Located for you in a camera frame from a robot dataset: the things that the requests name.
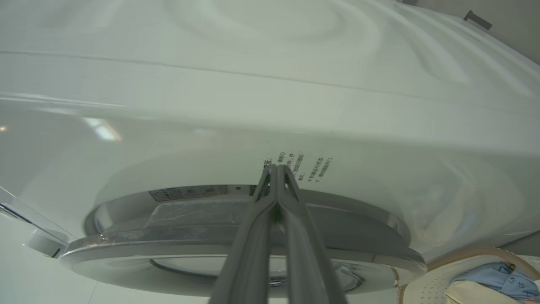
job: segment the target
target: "sticker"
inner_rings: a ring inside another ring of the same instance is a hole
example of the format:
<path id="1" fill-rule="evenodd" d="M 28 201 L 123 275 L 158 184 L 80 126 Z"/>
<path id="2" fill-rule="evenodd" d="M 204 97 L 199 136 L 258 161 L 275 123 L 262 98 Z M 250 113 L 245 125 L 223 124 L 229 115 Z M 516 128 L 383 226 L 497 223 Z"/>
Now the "sticker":
<path id="1" fill-rule="evenodd" d="M 328 168 L 334 161 L 333 157 L 309 157 L 304 153 L 293 153 L 282 151 L 277 157 L 267 157 L 264 159 L 263 168 L 272 163 L 285 164 L 293 172 L 298 182 L 322 182 Z"/>
<path id="2" fill-rule="evenodd" d="M 165 188 L 159 190 L 149 191 L 150 195 L 157 202 L 182 200 L 182 199 L 194 199 L 197 197 L 209 197 L 217 195 L 227 195 L 227 185 L 208 185 L 208 186 L 188 186 L 188 187 L 175 187 Z"/>

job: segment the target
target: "washing machine door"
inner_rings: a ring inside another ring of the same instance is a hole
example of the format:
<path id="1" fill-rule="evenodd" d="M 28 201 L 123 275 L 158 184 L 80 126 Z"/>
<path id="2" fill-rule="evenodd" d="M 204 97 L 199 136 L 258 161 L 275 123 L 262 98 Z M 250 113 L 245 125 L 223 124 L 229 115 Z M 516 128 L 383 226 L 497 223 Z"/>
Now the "washing machine door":
<path id="1" fill-rule="evenodd" d="M 253 187 L 178 187 L 107 202 L 87 219 L 87 228 L 98 233 L 70 243 L 60 261 L 100 282 L 210 296 L 244 213 L 255 204 Z M 393 288 L 425 273 L 423 258 L 409 248 L 407 227 L 395 215 L 342 196 L 309 190 L 301 190 L 299 195 L 308 203 L 344 292 Z M 151 205 L 156 207 L 149 213 L 122 219 L 128 208 L 142 210 Z M 282 227 L 272 228 L 269 242 L 269 295 L 286 297 L 286 237 Z"/>

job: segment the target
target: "gray wall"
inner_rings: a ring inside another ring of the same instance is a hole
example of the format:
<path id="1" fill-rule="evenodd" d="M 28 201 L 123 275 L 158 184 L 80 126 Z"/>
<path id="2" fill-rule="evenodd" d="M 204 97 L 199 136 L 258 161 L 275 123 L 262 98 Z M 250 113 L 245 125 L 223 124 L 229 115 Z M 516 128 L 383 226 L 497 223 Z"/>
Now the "gray wall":
<path id="1" fill-rule="evenodd" d="M 472 10 L 493 24 L 488 31 L 490 35 L 540 64 L 540 0 L 414 0 L 413 2 L 416 2 L 417 6 L 460 18 Z"/>

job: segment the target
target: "blue fabric item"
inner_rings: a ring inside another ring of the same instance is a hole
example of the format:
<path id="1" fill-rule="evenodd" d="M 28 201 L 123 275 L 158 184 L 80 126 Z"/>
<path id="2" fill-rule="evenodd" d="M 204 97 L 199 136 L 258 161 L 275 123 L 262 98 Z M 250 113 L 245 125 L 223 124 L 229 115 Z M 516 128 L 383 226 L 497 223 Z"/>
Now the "blue fabric item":
<path id="1" fill-rule="evenodd" d="M 485 264 L 460 274 L 452 282 L 473 281 L 488 286 L 515 300 L 534 299 L 540 296 L 536 284 L 520 269 L 512 271 L 503 263 Z"/>

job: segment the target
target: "washing machine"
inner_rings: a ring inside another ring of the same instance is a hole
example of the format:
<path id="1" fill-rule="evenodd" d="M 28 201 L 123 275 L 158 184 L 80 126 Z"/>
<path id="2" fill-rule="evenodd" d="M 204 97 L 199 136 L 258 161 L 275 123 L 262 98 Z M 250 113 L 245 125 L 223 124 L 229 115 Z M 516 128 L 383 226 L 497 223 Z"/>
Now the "washing machine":
<path id="1" fill-rule="evenodd" d="M 209 296 L 288 166 L 345 292 L 540 229 L 540 67 L 377 0 L 0 3 L 0 203 L 58 267 Z M 273 230 L 271 296 L 285 296 Z"/>

